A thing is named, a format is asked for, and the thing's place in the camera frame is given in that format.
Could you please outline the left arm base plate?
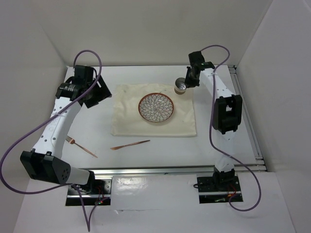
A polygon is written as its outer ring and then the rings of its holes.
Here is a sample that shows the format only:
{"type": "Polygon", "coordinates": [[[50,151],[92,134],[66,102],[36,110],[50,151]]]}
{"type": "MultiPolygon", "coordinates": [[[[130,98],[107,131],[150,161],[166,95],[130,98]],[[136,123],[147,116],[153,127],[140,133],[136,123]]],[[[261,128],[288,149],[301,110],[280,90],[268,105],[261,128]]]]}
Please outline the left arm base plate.
{"type": "MultiPolygon", "coordinates": [[[[109,206],[111,204],[111,188],[112,178],[96,179],[90,190],[83,189],[80,185],[77,188],[81,192],[81,196],[85,206],[109,206]]],[[[66,197],[66,206],[81,206],[78,191],[73,187],[68,188],[66,197]]]]}

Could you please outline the metal cup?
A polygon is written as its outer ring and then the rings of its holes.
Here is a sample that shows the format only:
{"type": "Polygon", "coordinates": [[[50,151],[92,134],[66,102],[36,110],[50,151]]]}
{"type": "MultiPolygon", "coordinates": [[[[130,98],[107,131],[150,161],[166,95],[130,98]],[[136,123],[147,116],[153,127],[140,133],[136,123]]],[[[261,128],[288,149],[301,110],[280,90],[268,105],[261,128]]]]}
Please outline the metal cup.
{"type": "Polygon", "coordinates": [[[174,91],[178,95],[183,95],[187,90],[185,78],[177,78],[174,83],[174,91]]]}

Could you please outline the floral patterned ceramic plate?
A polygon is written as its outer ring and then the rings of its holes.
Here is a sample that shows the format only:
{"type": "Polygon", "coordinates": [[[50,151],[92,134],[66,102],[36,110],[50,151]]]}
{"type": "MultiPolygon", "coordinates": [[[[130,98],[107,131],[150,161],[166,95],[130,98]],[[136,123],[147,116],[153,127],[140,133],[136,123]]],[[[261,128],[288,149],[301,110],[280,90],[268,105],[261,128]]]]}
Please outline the floral patterned ceramic plate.
{"type": "Polygon", "coordinates": [[[150,93],[139,101],[138,112],[148,122],[162,123],[173,115],[174,103],[165,94],[150,93]]]}

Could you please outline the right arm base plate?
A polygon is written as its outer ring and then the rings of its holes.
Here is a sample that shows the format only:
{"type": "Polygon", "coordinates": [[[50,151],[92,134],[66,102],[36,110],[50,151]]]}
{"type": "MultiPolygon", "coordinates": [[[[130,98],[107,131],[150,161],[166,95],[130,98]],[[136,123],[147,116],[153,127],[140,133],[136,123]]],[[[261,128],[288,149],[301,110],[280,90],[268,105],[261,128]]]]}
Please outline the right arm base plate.
{"type": "Polygon", "coordinates": [[[225,203],[232,198],[232,202],[243,202],[239,178],[217,186],[212,177],[197,177],[197,183],[193,185],[198,190],[199,202],[225,203]]]}

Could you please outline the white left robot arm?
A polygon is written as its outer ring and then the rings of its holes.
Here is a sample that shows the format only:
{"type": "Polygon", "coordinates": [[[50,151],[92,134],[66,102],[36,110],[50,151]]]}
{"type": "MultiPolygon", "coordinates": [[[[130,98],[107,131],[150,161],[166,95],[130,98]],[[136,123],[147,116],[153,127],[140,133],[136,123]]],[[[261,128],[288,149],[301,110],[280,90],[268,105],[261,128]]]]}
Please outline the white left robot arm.
{"type": "Polygon", "coordinates": [[[31,151],[23,151],[20,160],[31,179],[55,184],[75,184],[84,193],[96,188],[94,172],[72,167],[63,161],[62,151],[70,127],[83,105],[97,105],[112,96],[102,78],[95,80],[92,67],[76,65],[74,75],[60,84],[54,109],[40,139],[31,151]]]}

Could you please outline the cream cloth napkin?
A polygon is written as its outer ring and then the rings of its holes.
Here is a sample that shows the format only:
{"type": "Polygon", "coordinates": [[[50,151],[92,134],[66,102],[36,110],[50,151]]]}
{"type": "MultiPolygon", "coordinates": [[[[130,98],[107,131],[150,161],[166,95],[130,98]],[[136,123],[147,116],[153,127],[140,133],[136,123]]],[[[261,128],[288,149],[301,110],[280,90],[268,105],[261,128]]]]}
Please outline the cream cloth napkin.
{"type": "Polygon", "coordinates": [[[116,87],[112,116],[114,136],[193,137],[196,136],[193,91],[178,95],[167,84],[121,84],[116,87]],[[168,96],[174,105],[173,115],[160,123],[148,122],[139,114],[140,100],[151,93],[168,96]]]}

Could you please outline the copper knife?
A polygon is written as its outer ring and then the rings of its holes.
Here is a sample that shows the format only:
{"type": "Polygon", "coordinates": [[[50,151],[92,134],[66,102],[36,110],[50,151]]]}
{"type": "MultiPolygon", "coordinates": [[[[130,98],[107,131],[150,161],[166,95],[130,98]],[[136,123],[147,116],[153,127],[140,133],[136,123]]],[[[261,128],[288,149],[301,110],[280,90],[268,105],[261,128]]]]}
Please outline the copper knife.
{"type": "Polygon", "coordinates": [[[119,149],[122,149],[122,148],[125,148],[125,147],[134,146],[134,145],[139,145],[139,144],[147,143],[147,142],[150,142],[150,140],[144,140],[144,141],[139,141],[139,142],[130,143],[130,144],[127,144],[127,145],[111,147],[110,149],[111,149],[111,150],[119,150],[119,149]]]}

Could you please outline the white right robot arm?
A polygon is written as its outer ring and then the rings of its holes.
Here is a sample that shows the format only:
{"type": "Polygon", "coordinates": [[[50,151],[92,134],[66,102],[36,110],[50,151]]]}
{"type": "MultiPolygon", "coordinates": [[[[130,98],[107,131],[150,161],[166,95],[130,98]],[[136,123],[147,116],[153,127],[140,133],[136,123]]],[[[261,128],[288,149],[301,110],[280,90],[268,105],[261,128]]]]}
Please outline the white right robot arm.
{"type": "Polygon", "coordinates": [[[190,66],[187,67],[185,85],[194,88],[203,84],[214,100],[212,101],[211,132],[216,139],[214,146],[219,159],[214,165],[212,181],[205,182],[218,191],[227,191],[234,183],[233,138],[242,121],[242,97],[235,95],[224,84],[212,62],[206,62],[200,51],[189,54],[190,66]]]}

